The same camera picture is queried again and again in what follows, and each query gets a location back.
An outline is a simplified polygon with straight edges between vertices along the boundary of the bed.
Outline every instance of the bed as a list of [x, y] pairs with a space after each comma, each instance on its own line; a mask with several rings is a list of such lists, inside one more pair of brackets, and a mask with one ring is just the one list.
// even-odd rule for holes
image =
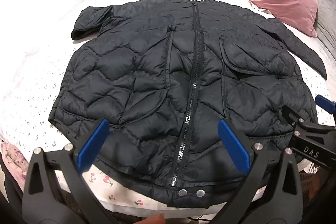
[[[16, 145], [29, 161], [33, 149], [42, 147], [45, 151], [62, 149], [69, 141], [48, 122], [48, 115], [60, 90], [60, 83], [72, 54], [88, 37], [81, 41], [71, 39], [71, 31], [80, 11], [87, 6], [105, 7], [113, 4], [124, 4], [137, 0], [82, 0], [72, 10], [55, 22], [53, 29], [57, 33], [36, 35], [35, 49], [27, 51], [20, 70], [8, 82], [12, 86], [10, 93], [1, 98], [0, 135], [9, 143]], [[269, 18], [272, 15], [252, 6], [247, 0], [217, 0], [238, 5], [253, 10]], [[294, 56], [300, 66], [304, 81], [312, 96], [323, 95], [330, 100], [336, 100], [336, 61], [330, 51], [319, 38], [308, 37], [295, 28], [287, 26], [298, 38], [315, 50], [323, 60], [328, 80], [324, 80], [315, 70]], [[319, 123], [334, 126], [331, 115], [317, 107]], [[300, 170], [309, 164], [301, 162]], [[69, 190], [60, 171], [56, 171], [59, 183]], [[168, 208], [167, 205], [129, 190], [113, 179], [107, 177], [95, 166], [83, 174], [83, 178], [93, 193], [105, 208], [114, 212], [148, 217], [164, 213], [166, 218], [180, 218], [195, 215], [207, 215], [218, 212], [223, 204], [211, 206], [208, 209]], [[264, 188], [258, 190], [255, 199], [260, 198]]]
[[[330, 62], [332, 67], [335, 66], [336, 60], [336, 1], [335, 0], [318, 0], [318, 11], [316, 16], [316, 21], [314, 27], [317, 32], [319, 40], [322, 42], [323, 46], [320, 43], [313, 43], [309, 45], [313, 50], [319, 52], [322, 55], [325, 55], [325, 59]], [[335, 70], [329, 71], [327, 85], [332, 94], [332, 97], [335, 98], [336, 90], [335, 83], [333, 80], [336, 77]]]

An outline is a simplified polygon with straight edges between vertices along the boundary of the jacket pocket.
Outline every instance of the jacket pocket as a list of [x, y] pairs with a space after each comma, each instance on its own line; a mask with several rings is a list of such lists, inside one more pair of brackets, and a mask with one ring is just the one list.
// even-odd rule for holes
[[220, 76], [220, 83], [222, 88], [222, 104], [223, 104], [223, 113], [224, 117], [227, 117], [227, 95], [226, 95], [226, 87], [225, 87], [225, 77], [224, 77], [225, 71], [223, 71], [223, 74]]
[[268, 45], [251, 49], [244, 43], [247, 44], [226, 37], [219, 39], [224, 114], [238, 131], [249, 137], [288, 133], [288, 124], [279, 120], [280, 107], [292, 105], [299, 91], [296, 77], [290, 75], [289, 64], [282, 59], [286, 54], [274, 49], [278, 55], [270, 58]]
[[169, 79], [169, 73], [170, 73], [170, 58], [171, 58], [171, 48], [173, 46], [173, 39], [174, 39], [174, 33], [175, 33], [175, 28], [172, 27], [171, 31], [169, 33], [169, 40], [168, 40], [168, 45], [167, 45], [167, 58], [166, 58], [166, 67], [165, 67], [165, 88], [170, 87], [170, 79]]
[[84, 119], [104, 117], [115, 126], [152, 115], [167, 100], [172, 26], [162, 20], [154, 27], [143, 25], [142, 35], [116, 32], [86, 43], [62, 108]]
[[219, 38], [222, 60], [233, 71], [248, 75], [286, 78], [295, 73], [293, 57], [287, 50], [264, 41], [263, 37], [227, 34]]

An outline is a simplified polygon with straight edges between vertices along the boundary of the black puffer jacket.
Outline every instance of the black puffer jacket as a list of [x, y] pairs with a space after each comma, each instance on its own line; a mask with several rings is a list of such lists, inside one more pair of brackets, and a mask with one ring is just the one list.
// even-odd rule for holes
[[326, 78], [323, 62], [277, 19], [213, 0], [142, 0], [86, 8], [72, 38], [95, 31], [73, 54], [49, 121], [76, 145], [106, 118], [95, 165], [169, 206], [225, 202], [241, 181], [217, 134], [222, 117], [279, 149], [293, 131], [283, 105], [317, 122], [287, 50]]

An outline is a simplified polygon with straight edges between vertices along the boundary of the jacket sleeve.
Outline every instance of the jacket sleeve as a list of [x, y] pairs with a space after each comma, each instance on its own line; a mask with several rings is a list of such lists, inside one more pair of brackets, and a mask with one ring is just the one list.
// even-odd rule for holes
[[99, 31], [103, 22], [112, 15], [113, 6], [87, 7], [81, 11], [71, 32], [71, 38], [78, 40]]
[[327, 79], [327, 72], [322, 59], [318, 54], [296, 37], [286, 26], [276, 18], [262, 20], [255, 23], [260, 29], [276, 40], [285, 44], [287, 49], [299, 57], [303, 62], [315, 69], [324, 79]]

